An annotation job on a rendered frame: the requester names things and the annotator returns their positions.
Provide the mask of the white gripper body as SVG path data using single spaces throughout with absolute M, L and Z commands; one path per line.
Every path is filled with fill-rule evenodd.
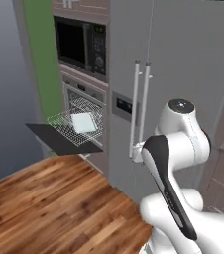
M 143 146 L 144 146 L 144 142 L 141 142 L 141 143 L 137 143 L 133 147 L 132 161 L 134 163 L 142 163 L 143 162 L 143 158 L 142 158 Z

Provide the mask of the white square cake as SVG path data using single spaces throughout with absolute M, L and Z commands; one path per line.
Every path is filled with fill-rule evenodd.
M 76 133 L 87 133 L 97 130 L 97 126 L 90 113 L 71 114 L 70 117 Z

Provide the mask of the dark oven door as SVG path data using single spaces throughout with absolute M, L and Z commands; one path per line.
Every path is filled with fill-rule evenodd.
M 55 128 L 48 124 L 27 123 L 26 126 L 48 147 L 58 155 L 101 153 L 102 150 L 88 141 L 80 146 L 62 136 Z

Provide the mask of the silver built-in oven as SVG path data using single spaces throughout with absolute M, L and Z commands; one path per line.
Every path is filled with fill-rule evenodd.
M 64 70 L 60 72 L 65 111 L 94 112 L 102 117 L 102 135 L 90 141 L 106 148 L 106 91 L 94 82 L 88 82 Z

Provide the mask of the black microwave oven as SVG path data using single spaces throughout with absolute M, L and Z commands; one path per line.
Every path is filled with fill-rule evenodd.
M 62 16 L 54 25 L 59 62 L 106 82 L 106 26 Z

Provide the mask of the beige drawer front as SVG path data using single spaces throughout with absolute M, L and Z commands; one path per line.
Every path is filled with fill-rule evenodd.
M 79 156 L 100 171 L 104 176 L 108 175 L 108 157 L 103 151 L 81 152 Z

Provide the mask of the grey fridge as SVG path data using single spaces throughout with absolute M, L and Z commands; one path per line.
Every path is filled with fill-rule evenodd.
M 146 167 L 129 157 L 135 60 L 140 60 L 135 139 L 139 140 L 145 65 L 151 63 L 143 139 L 166 103 L 184 98 L 199 125 L 216 132 L 224 105 L 224 1 L 111 0 L 109 180 L 133 201 L 156 192 Z

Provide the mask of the green cabinet side panel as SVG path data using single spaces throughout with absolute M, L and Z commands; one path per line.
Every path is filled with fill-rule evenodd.
M 54 151 L 44 137 L 56 131 L 49 117 L 63 110 L 51 0 L 12 0 L 19 39 L 35 103 L 35 119 L 28 128 L 36 135 L 44 156 Z

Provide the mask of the beige wall cupboard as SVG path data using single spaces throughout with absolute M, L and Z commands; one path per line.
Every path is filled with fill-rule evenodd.
M 70 19 L 107 24 L 110 0 L 51 0 L 54 15 Z

